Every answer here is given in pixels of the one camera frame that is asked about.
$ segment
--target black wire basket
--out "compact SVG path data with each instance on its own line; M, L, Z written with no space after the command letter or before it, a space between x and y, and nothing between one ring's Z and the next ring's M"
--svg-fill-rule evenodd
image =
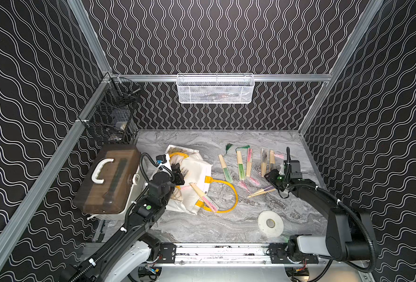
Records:
M141 86L139 84L126 80L128 83L117 83L118 78L113 78L114 86L107 90L107 92L114 98L119 107L124 107L136 103L140 93Z
M88 135L104 143L130 143L137 134L132 118L133 105L140 90L139 87L131 92L121 92L112 86L105 89L90 114L91 118L83 123Z

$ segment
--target tape roll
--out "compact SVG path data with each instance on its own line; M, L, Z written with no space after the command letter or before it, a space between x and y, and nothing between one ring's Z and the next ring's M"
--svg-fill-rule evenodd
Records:
M278 237L283 232L283 220L273 211L263 211L258 216L258 228L268 237Z

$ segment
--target aluminum frame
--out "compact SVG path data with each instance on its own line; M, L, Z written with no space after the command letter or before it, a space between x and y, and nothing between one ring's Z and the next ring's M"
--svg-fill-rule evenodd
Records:
M92 51L98 68L103 74L112 74L111 66L106 59L105 52L102 49L102 45L98 40L97 34L95 33L91 21L89 20L89 15L83 6L83 3L81 0L67 0L67 3L69 3L70 9L72 10L75 19L80 26L81 32L88 42L89 49Z
M108 85L107 74L81 111L81 120L89 118L88 114ZM76 120L0 234L0 271L84 130L85 126Z
M177 82L176 74L116 74L114 76L127 78L133 82ZM330 79L330 74L254 74L255 82L328 82Z
M311 122L314 120L314 117L318 113L318 110L321 108L322 104L324 103L324 100L330 93L331 88L334 86L334 84L338 80L338 77L343 72L347 62L349 62L349 59L355 52L355 49L357 49L358 43L363 38L364 33L368 30L369 25L371 24L377 12L380 10L382 3L383 0L370 0L366 5L366 8L364 8L363 13L360 15L360 18L358 19L354 30L347 39L347 42L344 45L343 50L338 55L338 58L336 59L336 62L330 71L330 81L324 83L321 86L321 89L319 89L319 92L316 95L313 104L311 105L307 115L305 116L304 120L302 121L299 127L299 132L302 134L302 136L304 136L307 132L308 127L310 127Z

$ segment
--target gray marble surface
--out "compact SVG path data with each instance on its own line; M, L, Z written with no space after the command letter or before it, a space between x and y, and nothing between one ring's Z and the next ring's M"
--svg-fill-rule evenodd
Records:
M261 175L261 148L272 149L276 154L286 155L286 147L291 149L291 158L300 161L304 178L318 182L301 144L297 132L285 131L141 131L137 147L151 156L163 154L169 144L196 149L205 161L212 164L212 177L224 180L218 154L225 153L225 145L234 144L224 157L235 186L239 203L229 213L212 213L200 210L197 215L176 211L166 211L152 227L150 233L163 241L171 242L286 242L293 234L321 235L325 233L327 221L309 204L290 195L281 199L276 191L247 198L249 193L238 184L238 168L235 148L250 145L254 150L252 177L260 185L246 180L251 192L267 187L269 184ZM242 150L246 167L247 150ZM277 168L283 160L276 158ZM213 183L208 192L210 198L220 209L227 209L234 203L231 189L219 183ZM270 238L258 229L258 215L271 210L280 215L284 222L283 234Z

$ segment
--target black patterned wall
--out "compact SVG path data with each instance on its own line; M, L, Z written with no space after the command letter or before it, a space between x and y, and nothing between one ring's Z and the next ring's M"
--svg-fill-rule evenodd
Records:
M0 1L0 233L102 74L65 0ZM83 137L0 279L56 279L96 221L71 205L98 148Z
M325 74L366 0L83 0L118 74Z
M306 134L327 187L371 211L378 282L416 281L416 0L386 0Z
M181 104L175 83L146 83L134 120L142 129L297 130L321 82L260 82L249 104Z

